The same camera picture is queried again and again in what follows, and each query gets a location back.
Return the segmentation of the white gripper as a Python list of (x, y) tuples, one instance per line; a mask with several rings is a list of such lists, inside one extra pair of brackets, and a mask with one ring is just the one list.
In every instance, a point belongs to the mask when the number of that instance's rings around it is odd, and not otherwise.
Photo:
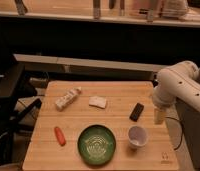
[(162, 124), (166, 117), (166, 110), (162, 108), (168, 108), (175, 102), (175, 97), (162, 89), (155, 89), (152, 94), (152, 102), (158, 107), (154, 110), (154, 123)]

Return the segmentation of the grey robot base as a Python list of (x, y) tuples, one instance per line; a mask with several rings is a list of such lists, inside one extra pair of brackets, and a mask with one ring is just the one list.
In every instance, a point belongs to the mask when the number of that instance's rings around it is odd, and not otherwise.
[[(200, 88), (200, 71), (195, 83)], [(176, 109), (193, 167), (200, 171), (200, 91), (192, 91), (189, 97), (178, 98)]]

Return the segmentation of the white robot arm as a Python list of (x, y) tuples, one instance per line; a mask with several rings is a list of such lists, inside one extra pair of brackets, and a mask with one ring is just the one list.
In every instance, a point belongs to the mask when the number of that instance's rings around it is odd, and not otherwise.
[(200, 112), (200, 84), (196, 82), (199, 72), (194, 62), (182, 61), (157, 73), (158, 85), (152, 91), (155, 124), (164, 122), (166, 110), (177, 98)]

